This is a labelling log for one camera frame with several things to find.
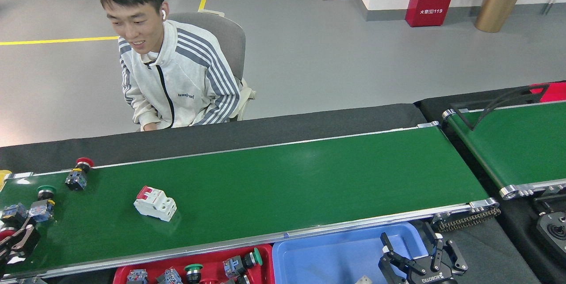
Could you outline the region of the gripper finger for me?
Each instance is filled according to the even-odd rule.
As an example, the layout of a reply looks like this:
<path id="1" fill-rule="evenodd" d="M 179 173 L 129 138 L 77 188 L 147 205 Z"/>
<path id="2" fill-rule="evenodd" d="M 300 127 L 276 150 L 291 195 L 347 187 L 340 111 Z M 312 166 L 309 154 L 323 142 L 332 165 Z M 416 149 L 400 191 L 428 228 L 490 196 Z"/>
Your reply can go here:
<path id="1" fill-rule="evenodd" d="M 8 264 L 8 256 L 13 246 L 12 240 L 2 240 L 0 244 L 0 273 L 5 273 Z"/>
<path id="2" fill-rule="evenodd" d="M 31 255 L 38 241 L 40 240 L 40 232 L 33 224 L 18 230 L 12 235 L 14 244 L 11 246 L 11 257 L 27 258 Z"/>

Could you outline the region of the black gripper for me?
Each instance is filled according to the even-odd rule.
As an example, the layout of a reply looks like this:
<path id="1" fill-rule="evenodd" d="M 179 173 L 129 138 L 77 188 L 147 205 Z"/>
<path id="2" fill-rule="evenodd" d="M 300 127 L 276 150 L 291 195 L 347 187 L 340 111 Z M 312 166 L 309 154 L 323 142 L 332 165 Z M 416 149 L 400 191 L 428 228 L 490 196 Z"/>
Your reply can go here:
<path id="1" fill-rule="evenodd" d="M 409 260 L 394 252 L 394 247 L 386 233 L 381 233 L 380 240 L 384 245 L 384 251 L 379 261 L 379 268 L 389 284 L 458 284 L 452 272 L 465 273 L 468 270 L 467 263 L 453 240 L 433 240 L 431 271 L 426 274 L 425 269 L 415 260 Z M 450 258 L 451 266 L 441 262 L 444 253 Z M 449 266 L 451 271 L 440 271 L 443 265 Z M 393 266 L 404 272 L 406 276 L 396 274 Z"/>

